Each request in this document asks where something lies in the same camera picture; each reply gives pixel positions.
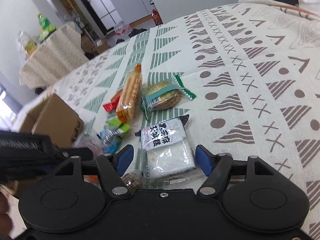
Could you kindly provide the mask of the person's left hand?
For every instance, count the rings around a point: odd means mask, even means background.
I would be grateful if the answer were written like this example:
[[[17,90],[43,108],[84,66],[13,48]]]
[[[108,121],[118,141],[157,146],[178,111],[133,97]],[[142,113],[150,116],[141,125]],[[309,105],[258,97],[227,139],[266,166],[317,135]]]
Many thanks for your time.
[[[11,239],[12,221],[8,215],[9,203],[3,193],[0,193],[0,234],[1,239]]]

